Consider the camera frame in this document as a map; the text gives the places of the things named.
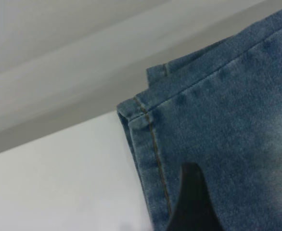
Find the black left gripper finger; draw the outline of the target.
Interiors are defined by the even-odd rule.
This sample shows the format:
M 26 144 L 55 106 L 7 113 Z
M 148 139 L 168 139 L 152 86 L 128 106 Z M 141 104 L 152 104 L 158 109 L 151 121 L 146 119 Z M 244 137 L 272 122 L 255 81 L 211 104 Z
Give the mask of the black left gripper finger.
M 211 203 L 203 172 L 196 163 L 184 163 L 181 166 L 179 197 L 167 230 L 223 230 Z

